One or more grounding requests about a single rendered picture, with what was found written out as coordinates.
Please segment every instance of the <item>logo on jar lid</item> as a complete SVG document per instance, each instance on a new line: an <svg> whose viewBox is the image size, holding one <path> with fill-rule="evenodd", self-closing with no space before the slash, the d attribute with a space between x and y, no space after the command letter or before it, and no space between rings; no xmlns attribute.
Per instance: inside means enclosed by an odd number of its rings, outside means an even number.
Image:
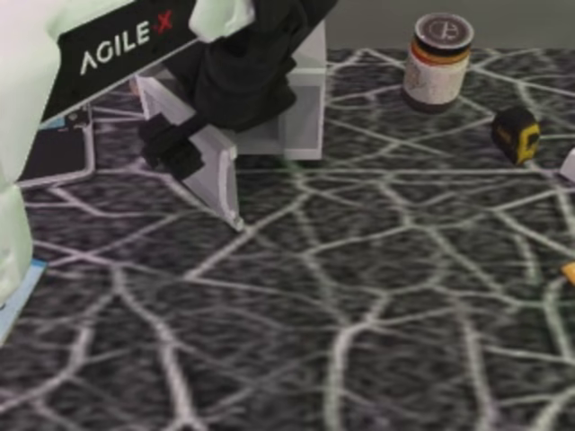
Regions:
<svg viewBox="0 0 575 431"><path fill-rule="evenodd" d="M415 34L434 48L463 48L470 45L473 40L473 27L461 16L452 13L431 13L417 21Z"/></svg>

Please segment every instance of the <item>white robot arm segment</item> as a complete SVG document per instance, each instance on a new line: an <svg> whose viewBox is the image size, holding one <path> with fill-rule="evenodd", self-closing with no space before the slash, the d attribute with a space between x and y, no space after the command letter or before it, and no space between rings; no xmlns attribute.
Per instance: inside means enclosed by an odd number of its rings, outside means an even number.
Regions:
<svg viewBox="0 0 575 431"><path fill-rule="evenodd" d="M180 2L186 3L195 4L188 25L205 41L229 36L254 19L252 0ZM128 4L144 5L144 0L0 0L0 304L18 288L31 263L30 230L14 183L61 67L58 37Z"/></svg>

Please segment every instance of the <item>black marble surface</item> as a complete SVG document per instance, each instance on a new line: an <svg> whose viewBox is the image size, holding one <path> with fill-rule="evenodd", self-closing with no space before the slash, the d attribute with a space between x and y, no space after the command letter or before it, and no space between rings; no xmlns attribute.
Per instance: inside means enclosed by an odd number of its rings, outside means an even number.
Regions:
<svg viewBox="0 0 575 431"><path fill-rule="evenodd" d="M460 102L404 53L335 51L322 163L239 162L236 234L137 159L127 86L99 172L27 193L50 270L0 350L6 431L575 429L575 52L477 51ZM492 111L541 120L534 163Z"/></svg>

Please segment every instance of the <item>jar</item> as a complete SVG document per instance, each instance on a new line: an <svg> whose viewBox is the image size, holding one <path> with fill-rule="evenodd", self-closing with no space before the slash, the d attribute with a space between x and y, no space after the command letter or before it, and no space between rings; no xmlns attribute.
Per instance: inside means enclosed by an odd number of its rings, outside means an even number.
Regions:
<svg viewBox="0 0 575 431"><path fill-rule="evenodd" d="M473 34L472 25L452 13L419 18L402 86L402 97L410 107L440 113L455 104L469 65Z"/></svg>

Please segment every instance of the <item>orange object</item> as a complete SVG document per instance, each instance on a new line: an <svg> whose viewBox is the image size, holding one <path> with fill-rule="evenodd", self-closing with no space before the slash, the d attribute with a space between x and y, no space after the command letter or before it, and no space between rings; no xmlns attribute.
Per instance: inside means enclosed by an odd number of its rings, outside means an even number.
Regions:
<svg viewBox="0 0 575 431"><path fill-rule="evenodd" d="M567 265L563 266L561 271L563 275L566 276L573 285L575 285L575 262L568 263Z"/></svg>

